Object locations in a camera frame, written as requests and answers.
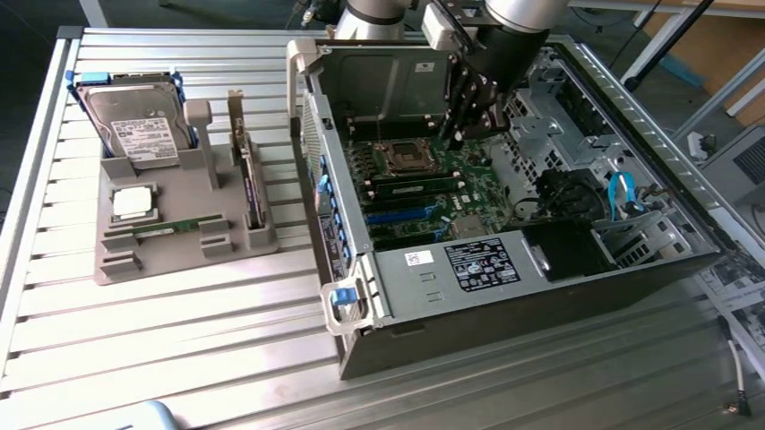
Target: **motherboard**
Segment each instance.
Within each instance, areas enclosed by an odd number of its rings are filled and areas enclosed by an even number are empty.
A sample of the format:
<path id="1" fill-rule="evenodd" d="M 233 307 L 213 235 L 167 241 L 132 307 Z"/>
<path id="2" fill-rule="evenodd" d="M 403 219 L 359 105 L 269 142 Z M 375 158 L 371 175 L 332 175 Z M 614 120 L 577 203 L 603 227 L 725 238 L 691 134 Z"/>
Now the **motherboard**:
<path id="1" fill-rule="evenodd" d="M 496 233 L 508 189 L 478 142 L 447 150 L 435 137 L 348 142 L 344 148 L 375 250 Z"/>

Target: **warning label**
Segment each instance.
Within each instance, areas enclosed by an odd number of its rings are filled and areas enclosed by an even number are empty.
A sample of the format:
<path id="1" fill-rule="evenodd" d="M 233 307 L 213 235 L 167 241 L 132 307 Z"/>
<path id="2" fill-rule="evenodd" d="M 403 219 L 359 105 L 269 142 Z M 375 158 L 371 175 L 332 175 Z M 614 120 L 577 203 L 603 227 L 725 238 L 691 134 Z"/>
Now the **warning label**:
<path id="1" fill-rule="evenodd" d="M 520 280 L 498 238 L 446 246 L 444 249 L 463 291 L 498 287 Z"/>
<path id="2" fill-rule="evenodd" d="M 176 144 L 164 118 L 132 119 L 111 123 L 125 156 L 135 161 L 177 157 Z"/>

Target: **ram module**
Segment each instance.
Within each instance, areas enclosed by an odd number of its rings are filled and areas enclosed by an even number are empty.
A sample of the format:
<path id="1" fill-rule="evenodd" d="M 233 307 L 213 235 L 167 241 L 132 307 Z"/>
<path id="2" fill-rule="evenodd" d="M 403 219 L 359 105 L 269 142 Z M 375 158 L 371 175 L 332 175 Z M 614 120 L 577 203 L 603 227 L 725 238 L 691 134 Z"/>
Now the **ram module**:
<path id="1" fill-rule="evenodd" d="M 200 229 L 200 222 L 223 219 L 223 215 L 211 215 L 208 217 L 199 217 L 192 219 L 183 219 L 180 221 L 160 222 L 147 226 L 120 228 L 107 231 L 104 237 L 115 237 L 120 235 L 135 235 L 137 239 L 147 237 L 175 235 L 179 233 L 188 233 Z"/>

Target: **gray plastic stand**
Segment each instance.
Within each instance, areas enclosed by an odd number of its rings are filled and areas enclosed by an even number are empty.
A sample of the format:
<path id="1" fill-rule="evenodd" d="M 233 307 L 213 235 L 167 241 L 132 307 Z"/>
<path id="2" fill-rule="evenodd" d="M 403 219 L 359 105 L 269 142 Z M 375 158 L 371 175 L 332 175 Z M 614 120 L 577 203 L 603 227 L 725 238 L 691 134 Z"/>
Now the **gray plastic stand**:
<path id="1" fill-rule="evenodd" d="M 139 171 L 127 158 L 101 160 L 95 275 L 99 285 L 271 254 L 279 249 L 259 166 L 255 180 L 265 226 L 249 230 L 241 170 L 233 165 L 231 146 L 209 144 L 209 103 L 189 100 L 184 111 L 188 124 L 197 130 L 199 147 L 177 152 L 179 166 Z M 147 217 L 115 221 L 113 192 L 135 186 L 152 188 L 155 209 Z M 131 232 L 139 226 L 211 215 L 221 218 L 201 221 L 196 231 L 143 238 Z"/>

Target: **workbench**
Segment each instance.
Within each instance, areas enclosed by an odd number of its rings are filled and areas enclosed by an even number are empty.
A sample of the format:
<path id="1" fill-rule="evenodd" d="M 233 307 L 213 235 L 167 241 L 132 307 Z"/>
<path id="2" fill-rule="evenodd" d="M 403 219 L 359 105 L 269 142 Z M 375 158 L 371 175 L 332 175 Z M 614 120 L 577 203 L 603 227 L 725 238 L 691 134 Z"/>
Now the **workbench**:
<path id="1" fill-rule="evenodd" d="M 721 413 L 733 360 L 687 283 L 617 313 L 338 380 L 286 115 L 284 45 L 311 36 L 63 28 L 0 237 L 0 428 L 116 428 L 149 399 L 183 428 L 761 428 L 762 414 Z M 171 67 L 187 97 L 211 101 L 213 144 L 227 143 L 225 93 L 244 91 L 280 251 L 100 287 L 100 141 L 64 71 Z M 765 387 L 745 374 L 757 414 Z"/>

